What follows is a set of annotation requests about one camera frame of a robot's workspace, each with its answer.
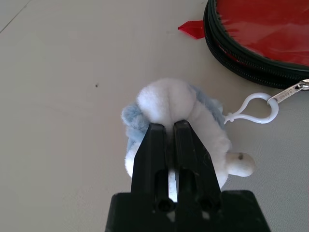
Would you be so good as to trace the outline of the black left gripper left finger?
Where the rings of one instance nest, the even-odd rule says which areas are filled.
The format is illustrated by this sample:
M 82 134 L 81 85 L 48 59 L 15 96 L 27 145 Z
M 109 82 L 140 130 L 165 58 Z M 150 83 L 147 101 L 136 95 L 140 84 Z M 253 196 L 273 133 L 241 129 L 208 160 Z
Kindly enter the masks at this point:
M 171 210 L 166 130 L 151 123 L 134 158 L 131 193 L 146 194 L 157 210 Z

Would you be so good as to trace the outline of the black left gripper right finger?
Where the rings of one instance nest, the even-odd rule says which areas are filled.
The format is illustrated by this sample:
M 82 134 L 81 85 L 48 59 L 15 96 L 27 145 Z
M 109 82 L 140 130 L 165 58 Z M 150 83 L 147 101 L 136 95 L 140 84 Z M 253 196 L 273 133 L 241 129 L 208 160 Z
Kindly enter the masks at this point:
M 221 191 L 211 156 L 188 121 L 173 128 L 178 171 L 178 202 L 197 203 L 204 210 L 217 210 Z

